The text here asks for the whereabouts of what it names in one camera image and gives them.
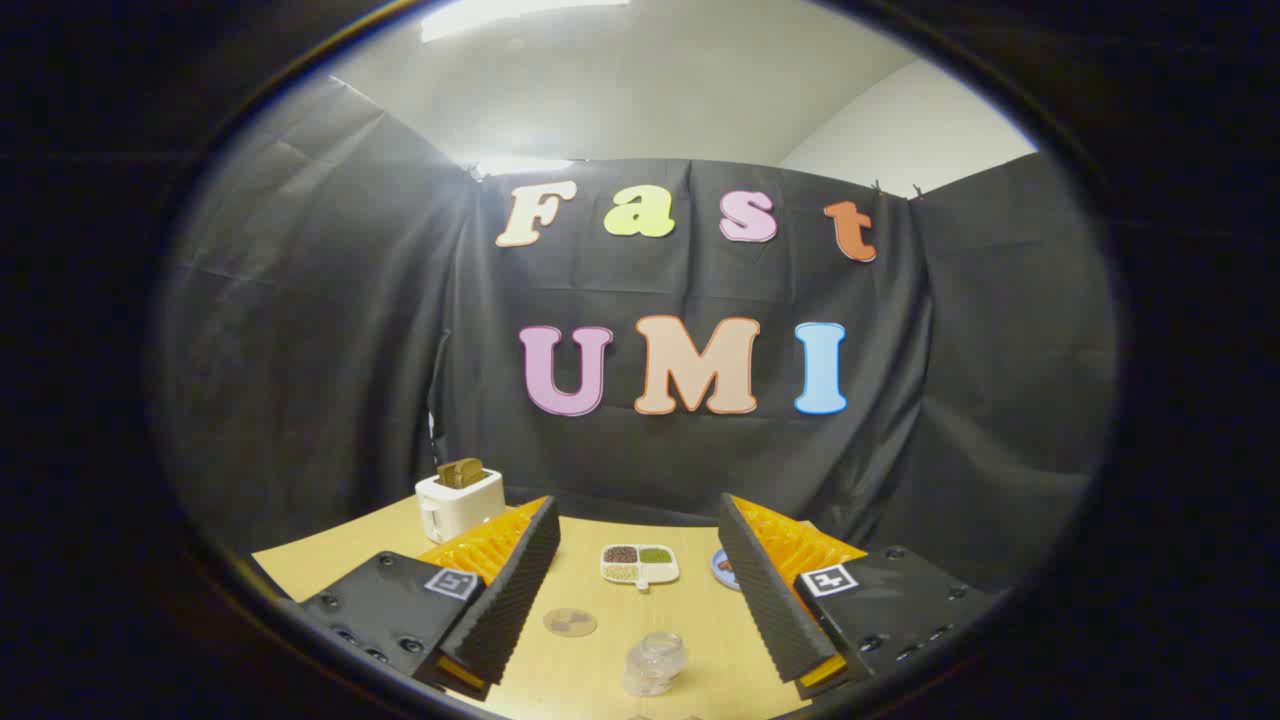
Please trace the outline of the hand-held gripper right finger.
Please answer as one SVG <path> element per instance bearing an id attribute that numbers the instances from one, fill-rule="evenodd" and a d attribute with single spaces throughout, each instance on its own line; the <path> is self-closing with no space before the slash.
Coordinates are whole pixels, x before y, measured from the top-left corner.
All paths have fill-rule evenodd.
<path id="1" fill-rule="evenodd" d="M 780 679 L 804 700 L 914 662 L 993 603 L 913 550 L 859 550 L 733 495 L 718 536 Z"/>

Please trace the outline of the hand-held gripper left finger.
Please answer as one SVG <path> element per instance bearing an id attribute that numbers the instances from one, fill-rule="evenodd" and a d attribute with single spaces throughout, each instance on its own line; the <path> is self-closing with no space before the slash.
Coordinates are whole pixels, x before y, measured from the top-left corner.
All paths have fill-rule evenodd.
<path id="1" fill-rule="evenodd" d="M 302 603 L 353 650 L 484 700 L 500 683 L 561 542 L 544 496 L 413 559 L 380 551 Z"/>

